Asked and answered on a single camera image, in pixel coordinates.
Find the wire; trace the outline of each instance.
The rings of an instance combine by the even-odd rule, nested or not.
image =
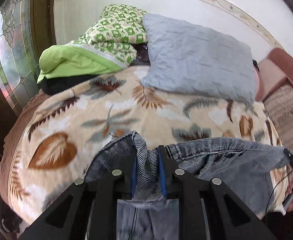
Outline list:
[[[264,222],[264,224],[265,225],[267,225],[267,211],[268,211],[268,206],[269,206],[269,203],[270,203],[270,200],[271,200],[271,197],[272,197],[272,194],[273,194],[273,192],[274,192],[274,190],[276,189],[276,187],[286,178],[286,177],[288,177],[291,173],[293,172],[293,170],[289,173],[289,174],[287,174],[282,180],[280,180],[277,184],[276,184],[276,186],[274,187],[274,189],[272,190],[272,192],[271,192],[271,195],[270,195],[270,197],[269,197],[269,200],[268,200],[268,203],[267,203],[267,206],[266,206],[266,214],[265,214],[265,218],[266,218],[266,220],[265,220],[265,222]]]
[[[109,135],[113,136],[114,138],[119,138],[119,136],[114,136],[114,135],[112,135],[111,133],[109,133]]]

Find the blanket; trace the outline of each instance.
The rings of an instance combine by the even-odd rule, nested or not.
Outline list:
[[[136,58],[132,44],[147,43],[142,16],[147,12],[129,5],[111,4],[78,40],[43,51],[38,83],[44,77],[116,73]]]
[[[8,183],[9,205],[27,223],[84,176],[100,149],[133,130],[147,149],[209,137],[281,144],[261,102],[247,106],[146,88],[140,79],[149,69],[137,66],[101,75],[52,96],[37,109],[16,148]],[[274,186],[284,172],[272,171]],[[271,210],[281,205],[286,186],[284,180],[277,187]]]
[[[8,177],[16,147],[34,112],[49,97],[40,90],[34,98],[31,98],[4,139],[3,157],[0,163],[0,195],[6,204],[8,204]]]

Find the denim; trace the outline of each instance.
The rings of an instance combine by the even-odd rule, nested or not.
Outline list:
[[[163,198],[158,153],[156,149],[147,150],[136,131],[102,148],[93,158],[85,180],[99,179],[118,168],[133,145],[137,149],[136,190],[131,201],[118,201],[117,238],[178,239],[178,201]],[[170,144],[165,149],[179,168],[197,178],[222,179],[256,214],[265,210],[273,190],[269,171],[289,164],[282,147],[226,137]]]

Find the green quilt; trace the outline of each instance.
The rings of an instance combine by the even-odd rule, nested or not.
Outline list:
[[[78,40],[51,46],[42,53],[38,83],[44,77],[106,74],[127,68],[136,58],[131,44],[148,42],[142,24],[146,13],[130,5],[106,6],[98,22]]]

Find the light blue pillow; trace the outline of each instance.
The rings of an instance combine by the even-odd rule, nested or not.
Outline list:
[[[157,14],[144,15],[143,25],[151,70],[142,85],[254,102],[255,70],[247,44],[211,28]]]

